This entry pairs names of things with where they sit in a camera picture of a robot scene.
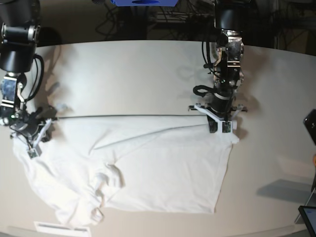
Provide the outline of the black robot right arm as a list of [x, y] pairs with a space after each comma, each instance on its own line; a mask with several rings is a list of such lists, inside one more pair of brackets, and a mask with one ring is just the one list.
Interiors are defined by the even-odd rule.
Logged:
[[44, 60], [36, 54], [40, 1], [2, 0], [0, 19], [0, 68], [5, 71], [0, 82], [0, 120], [32, 146], [47, 124], [39, 117], [42, 108], [27, 111], [27, 103], [39, 92], [44, 77]]

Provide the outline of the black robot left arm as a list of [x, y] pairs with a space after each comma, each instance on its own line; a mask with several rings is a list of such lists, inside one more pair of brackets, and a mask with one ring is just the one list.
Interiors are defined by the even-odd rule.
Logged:
[[247, 112], [243, 104], [234, 106], [238, 88], [244, 75], [241, 60], [244, 55], [242, 31], [245, 25], [248, 0], [214, 0], [214, 27], [220, 33], [211, 42], [206, 33], [201, 43], [204, 68], [213, 76], [212, 86], [197, 85], [196, 96], [204, 98], [202, 104], [189, 106], [207, 116], [210, 133], [232, 133], [237, 128], [235, 118]]

